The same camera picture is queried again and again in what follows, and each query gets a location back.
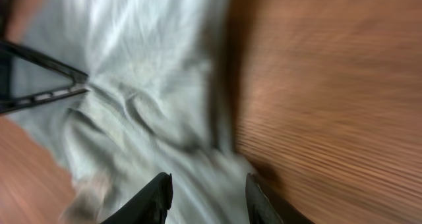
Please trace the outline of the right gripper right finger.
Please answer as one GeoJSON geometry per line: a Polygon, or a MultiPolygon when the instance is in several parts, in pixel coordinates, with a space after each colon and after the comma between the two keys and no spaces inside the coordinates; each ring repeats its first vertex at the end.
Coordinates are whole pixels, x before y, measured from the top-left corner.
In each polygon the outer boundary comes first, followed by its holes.
{"type": "Polygon", "coordinates": [[[313,224],[259,175],[247,175],[245,195],[250,224],[313,224]]]}

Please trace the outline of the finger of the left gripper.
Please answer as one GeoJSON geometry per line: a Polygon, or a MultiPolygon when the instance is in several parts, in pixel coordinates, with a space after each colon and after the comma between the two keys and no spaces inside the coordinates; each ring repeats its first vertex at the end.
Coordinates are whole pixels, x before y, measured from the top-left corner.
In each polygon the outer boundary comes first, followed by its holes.
{"type": "Polygon", "coordinates": [[[69,98],[87,92],[85,83],[88,80],[88,75],[81,70],[75,69],[57,61],[43,53],[17,45],[14,43],[1,41],[1,76],[5,79],[1,83],[1,114],[13,113],[21,109],[28,109],[38,105],[51,103],[60,99],[69,98]],[[11,73],[12,73],[12,59],[23,59],[33,63],[44,69],[53,71],[65,78],[71,80],[68,86],[60,87],[53,90],[38,92],[14,98],[11,95],[11,73]]]}

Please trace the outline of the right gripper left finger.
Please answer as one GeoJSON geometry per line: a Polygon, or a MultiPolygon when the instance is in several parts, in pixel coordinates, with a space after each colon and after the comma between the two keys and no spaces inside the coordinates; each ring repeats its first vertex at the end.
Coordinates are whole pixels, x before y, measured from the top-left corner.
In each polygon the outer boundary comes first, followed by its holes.
{"type": "Polygon", "coordinates": [[[172,176],[159,173],[101,224],[164,224],[172,200],[172,176]]]}

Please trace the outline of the light blue t-shirt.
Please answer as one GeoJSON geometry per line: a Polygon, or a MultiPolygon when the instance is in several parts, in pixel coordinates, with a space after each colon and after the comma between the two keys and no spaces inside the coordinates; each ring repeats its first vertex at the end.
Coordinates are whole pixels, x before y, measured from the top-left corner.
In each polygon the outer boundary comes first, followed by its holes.
{"type": "Polygon", "coordinates": [[[109,217],[158,173],[168,223],[247,223],[222,56],[229,0],[44,0],[23,42],[88,75],[85,94],[11,113],[74,181],[99,171],[109,217]]]}

